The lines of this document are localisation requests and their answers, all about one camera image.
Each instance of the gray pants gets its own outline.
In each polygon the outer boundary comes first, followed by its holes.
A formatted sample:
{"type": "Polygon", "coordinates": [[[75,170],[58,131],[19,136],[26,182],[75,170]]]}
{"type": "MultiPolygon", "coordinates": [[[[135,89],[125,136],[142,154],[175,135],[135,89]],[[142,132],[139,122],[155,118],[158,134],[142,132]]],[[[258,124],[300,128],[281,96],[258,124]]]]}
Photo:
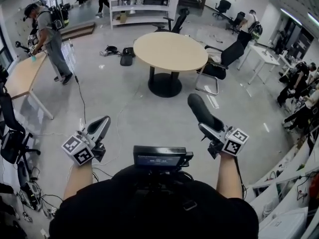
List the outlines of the gray pants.
{"type": "Polygon", "coordinates": [[[61,34],[58,31],[53,36],[52,40],[49,43],[47,43],[45,46],[46,46],[51,63],[56,66],[56,68],[60,72],[60,75],[61,76],[69,75],[71,72],[63,57],[63,53],[61,51],[61,45],[62,45],[61,34]]]}

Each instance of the sneaker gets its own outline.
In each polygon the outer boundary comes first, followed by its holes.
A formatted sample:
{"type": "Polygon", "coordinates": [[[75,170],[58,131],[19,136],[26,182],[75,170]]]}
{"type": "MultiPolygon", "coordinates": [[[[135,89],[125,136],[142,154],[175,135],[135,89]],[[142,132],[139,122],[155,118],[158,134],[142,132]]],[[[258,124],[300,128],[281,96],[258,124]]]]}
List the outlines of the sneaker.
{"type": "Polygon", "coordinates": [[[58,82],[58,81],[59,81],[59,78],[58,78],[58,77],[55,77],[55,78],[54,78],[54,81],[55,81],[55,82],[58,82]]]}
{"type": "Polygon", "coordinates": [[[68,82],[71,80],[72,76],[73,76],[72,73],[70,73],[69,75],[65,76],[64,81],[63,81],[62,84],[63,84],[63,85],[67,85],[68,82]]]}

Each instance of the round table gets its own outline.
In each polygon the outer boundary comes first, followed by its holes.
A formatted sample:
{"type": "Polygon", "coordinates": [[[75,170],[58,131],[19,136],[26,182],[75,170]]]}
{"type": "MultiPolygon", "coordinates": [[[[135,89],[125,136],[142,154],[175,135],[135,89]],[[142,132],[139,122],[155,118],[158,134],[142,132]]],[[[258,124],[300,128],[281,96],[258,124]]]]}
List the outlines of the round table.
{"type": "Polygon", "coordinates": [[[174,97],[181,91],[180,72],[201,69],[208,60],[204,47],[194,39],[170,32],[143,35],[134,43],[134,53],[149,64],[149,89],[159,97],[174,97]],[[155,68],[170,71],[155,74],[155,68]]]}

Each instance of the black table base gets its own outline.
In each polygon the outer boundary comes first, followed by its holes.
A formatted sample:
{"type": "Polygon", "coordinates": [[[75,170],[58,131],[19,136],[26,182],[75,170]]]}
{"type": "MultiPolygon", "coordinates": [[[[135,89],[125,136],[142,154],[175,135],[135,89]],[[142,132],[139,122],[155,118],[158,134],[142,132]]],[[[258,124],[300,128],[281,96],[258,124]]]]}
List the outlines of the black table base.
{"type": "Polygon", "coordinates": [[[172,98],[177,96],[182,88],[178,79],[179,73],[171,74],[160,73],[155,74],[155,68],[150,68],[149,89],[153,94],[161,98],[172,98]]]}

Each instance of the wooden desk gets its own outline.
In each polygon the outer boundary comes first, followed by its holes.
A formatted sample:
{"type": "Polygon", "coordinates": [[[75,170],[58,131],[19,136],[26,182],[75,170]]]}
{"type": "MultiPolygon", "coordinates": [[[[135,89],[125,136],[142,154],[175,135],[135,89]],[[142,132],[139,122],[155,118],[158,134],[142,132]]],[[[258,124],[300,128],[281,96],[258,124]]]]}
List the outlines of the wooden desk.
{"type": "Polygon", "coordinates": [[[174,97],[181,91],[180,72],[194,71],[206,64],[208,54],[194,39],[170,32],[143,35],[134,43],[134,53],[151,66],[149,89],[159,97],[174,97]],[[171,74],[155,75],[155,68],[171,74]]]}
{"type": "Polygon", "coordinates": [[[265,52],[265,48],[261,48],[261,47],[257,47],[257,46],[253,46],[250,45],[249,46],[249,51],[247,52],[245,58],[242,60],[242,62],[240,63],[239,67],[237,68],[238,70],[240,70],[240,68],[243,66],[243,64],[245,63],[248,55],[251,53],[251,51],[253,51],[258,57],[259,57],[259,62],[257,63],[257,66],[254,69],[255,74],[253,75],[253,77],[249,80],[248,84],[251,84],[251,82],[254,80],[254,78],[259,74],[259,72],[263,69],[265,64],[269,64],[269,65],[273,65],[273,67],[269,70],[269,74],[267,76],[267,78],[265,80],[261,79],[262,82],[265,84],[272,72],[272,70],[275,68],[275,66],[279,66],[280,64],[278,63],[278,61],[269,53],[269,51],[267,51],[267,55],[265,55],[263,52],[265,52]]]}
{"type": "Polygon", "coordinates": [[[9,76],[5,87],[12,99],[16,99],[25,95],[30,95],[38,103],[43,112],[52,120],[53,115],[45,108],[43,103],[36,97],[32,91],[34,80],[46,58],[44,52],[36,54],[36,61],[27,58],[19,62],[12,74],[9,76]]]}

